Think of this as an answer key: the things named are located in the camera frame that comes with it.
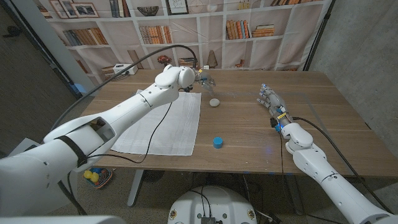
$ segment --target wooden table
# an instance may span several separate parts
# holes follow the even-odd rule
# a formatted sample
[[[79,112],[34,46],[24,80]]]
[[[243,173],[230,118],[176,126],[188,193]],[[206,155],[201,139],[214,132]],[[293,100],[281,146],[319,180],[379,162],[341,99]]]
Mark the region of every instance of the wooden table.
[[[159,73],[160,70],[139,70],[127,79],[107,84],[82,115],[112,108],[137,89],[145,89],[154,83]],[[398,177],[398,160],[366,126],[325,74],[237,70],[210,70],[210,73],[217,84],[214,98],[221,103],[212,108],[209,101],[213,97],[202,87],[194,86],[192,92],[202,92],[202,96],[192,156],[148,155],[142,164],[104,157],[96,166],[280,174],[280,138],[275,129],[270,127],[270,114],[256,101],[261,83],[266,83],[283,97],[292,116],[308,119],[324,129],[360,175]],[[326,138],[308,124],[299,123],[324,150],[329,163],[340,174],[350,175],[351,172]],[[213,138],[216,136],[223,138],[221,149],[213,148]],[[109,153],[141,159],[134,154]],[[303,175],[284,145],[282,153],[284,172]]]

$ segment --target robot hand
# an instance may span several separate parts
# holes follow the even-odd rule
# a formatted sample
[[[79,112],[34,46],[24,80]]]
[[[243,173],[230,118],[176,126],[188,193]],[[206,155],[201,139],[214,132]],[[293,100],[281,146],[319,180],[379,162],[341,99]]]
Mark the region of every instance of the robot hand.
[[[199,83],[205,90],[209,91],[211,96],[214,96],[213,86],[216,86],[216,82],[211,77],[211,75],[207,72],[208,68],[203,67],[199,69],[199,71],[194,70],[195,72],[195,82]],[[183,90],[187,93],[193,89],[192,86],[188,86]]]
[[[271,116],[276,113],[285,113],[285,101],[266,84],[261,85],[260,96],[262,96],[263,100],[258,98],[257,101],[268,108]]]

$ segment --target white cloth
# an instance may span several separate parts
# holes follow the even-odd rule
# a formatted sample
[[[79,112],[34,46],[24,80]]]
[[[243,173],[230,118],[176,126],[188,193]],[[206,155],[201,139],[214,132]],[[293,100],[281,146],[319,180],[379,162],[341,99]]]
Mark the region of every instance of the white cloth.
[[[148,154],[191,156],[197,137],[201,93],[180,93],[157,128]],[[113,145],[112,150],[131,154],[145,154],[151,134],[164,117],[170,104],[146,114],[127,129]]]

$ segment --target yellow sticker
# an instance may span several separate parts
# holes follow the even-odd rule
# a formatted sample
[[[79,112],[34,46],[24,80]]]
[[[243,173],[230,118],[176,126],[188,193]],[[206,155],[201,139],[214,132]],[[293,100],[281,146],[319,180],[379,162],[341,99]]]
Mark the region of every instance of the yellow sticker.
[[[282,113],[281,115],[278,116],[278,119],[283,118],[284,116],[286,116],[286,113]]]

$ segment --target blue cap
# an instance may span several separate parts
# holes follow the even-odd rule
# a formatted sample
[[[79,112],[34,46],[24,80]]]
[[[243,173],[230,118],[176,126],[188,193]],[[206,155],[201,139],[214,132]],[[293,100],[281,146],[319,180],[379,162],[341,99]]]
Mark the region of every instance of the blue cap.
[[[213,147],[219,149],[223,146],[223,139],[220,137],[215,137],[213,140]]]

